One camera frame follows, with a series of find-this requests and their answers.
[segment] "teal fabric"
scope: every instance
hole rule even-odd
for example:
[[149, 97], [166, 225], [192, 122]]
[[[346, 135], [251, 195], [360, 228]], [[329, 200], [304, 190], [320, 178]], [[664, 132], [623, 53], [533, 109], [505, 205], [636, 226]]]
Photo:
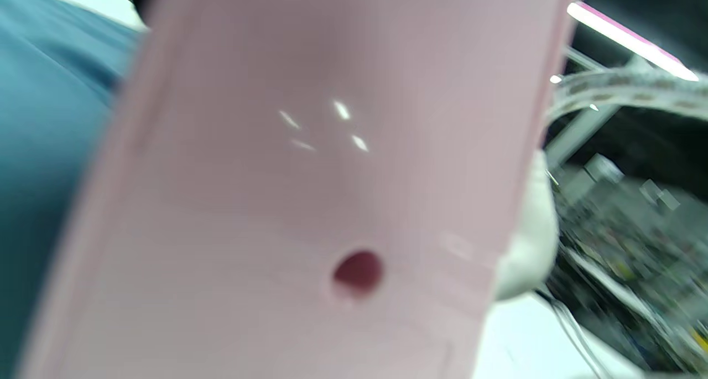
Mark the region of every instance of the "teal fabric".
[[62, 1], [0, 0], [0, 379], [138, 41]]

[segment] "fluorescent light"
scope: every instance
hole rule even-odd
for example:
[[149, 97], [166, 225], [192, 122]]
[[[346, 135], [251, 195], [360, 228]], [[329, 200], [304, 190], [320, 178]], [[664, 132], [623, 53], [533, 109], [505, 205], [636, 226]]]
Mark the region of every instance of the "fluorescent light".
[[366, 152], [369, 152], [369, 148], [366, 146], [364, 140], [356, 136], [352, 136], [352, 139], [354, 140], [354, 145], [359, 147], [359, 149], [366, 150]]
[[698, 81], [698, 76], [686, 68], [676, 57], [663, 51], [652, 42], [630, 31], [582, 1], [570, 3], [568, 13], [600, 34], [609, 37], [629, 51], [647, 59], [659, 68], [687, 81]]
[[349, 110], [347, 109], [346, 105], [344, 105], [343, 103], [341, 103], [339, 101], [334, 101], [334, 107], [337, 109], [337, 112], [339, 113], [339, 117], [341, 117], [342, 120], [351, 119], [351, 116], [349, 115]]

